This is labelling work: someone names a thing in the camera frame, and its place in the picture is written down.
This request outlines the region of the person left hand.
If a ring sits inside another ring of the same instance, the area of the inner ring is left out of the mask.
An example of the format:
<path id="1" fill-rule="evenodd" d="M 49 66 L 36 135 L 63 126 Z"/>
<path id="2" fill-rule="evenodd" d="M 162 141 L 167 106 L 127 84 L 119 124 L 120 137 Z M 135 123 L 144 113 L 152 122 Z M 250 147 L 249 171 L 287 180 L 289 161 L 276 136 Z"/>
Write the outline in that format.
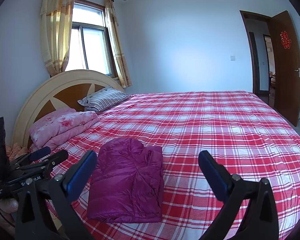
<path id="1" fill-rule="evenodd" d="M 19 203 L 15 199 L 0 200 L 0 226 L 9 235 L 15 236 L 15 220 L 12 214 L 18 211 Z"/>

